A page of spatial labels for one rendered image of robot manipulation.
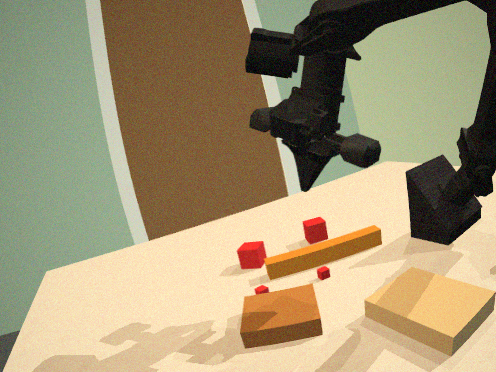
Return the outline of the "orange square block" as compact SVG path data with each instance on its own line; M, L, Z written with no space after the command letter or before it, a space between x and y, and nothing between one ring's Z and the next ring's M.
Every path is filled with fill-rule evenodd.
M240 334L245 349L323 335L312 284L244 296Z

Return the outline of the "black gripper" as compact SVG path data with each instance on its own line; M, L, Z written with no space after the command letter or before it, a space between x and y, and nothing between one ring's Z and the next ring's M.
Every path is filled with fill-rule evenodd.
M315 100L316 93L325 95L330 117L329 132L322 140L311 138L300 146L281 140L294 156L301 191L308 192L311 189L323 168L334 156L341 155L344 161L363 168L369 168L379 161L382 150L379 141L359 133L349 137L336 133L341 127L338 122L340 103L345 100L342 89L320 87L304 81L301 81L300 88L303 96L309 99ZM254 110L250 116L249 127L261 132L269 131L269 111L272 108L274 107Z

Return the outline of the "tan square block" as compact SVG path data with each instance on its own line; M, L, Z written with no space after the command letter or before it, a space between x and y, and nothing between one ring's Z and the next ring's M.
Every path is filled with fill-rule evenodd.
M411 267L364 300L365 317L448 356L494 311L496 292Z

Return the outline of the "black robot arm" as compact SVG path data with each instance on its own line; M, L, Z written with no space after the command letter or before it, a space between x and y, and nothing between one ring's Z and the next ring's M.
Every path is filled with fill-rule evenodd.
M292 78L299 56L305 56L302 81L341 90L347 58L361 60L353 44L384 24L461 1L466 0L317 0L294 35L253 28L245 70ZM487 13L491 50L475 121L468 129L461 127L456 142L461 167L438 184L453 212L470 207L474 195L491 194L496 171L496 0L467 1ZM322 140L330 117L325 95L316 93L314 99L293 87L289 99L269 111L271 135L297 146L311 138Z

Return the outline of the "orange long bar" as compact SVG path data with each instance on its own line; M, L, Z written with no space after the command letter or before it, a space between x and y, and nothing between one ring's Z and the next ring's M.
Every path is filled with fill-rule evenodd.
M270 280L331 263L382 244L381 229L372 225L306 248L265 258Z

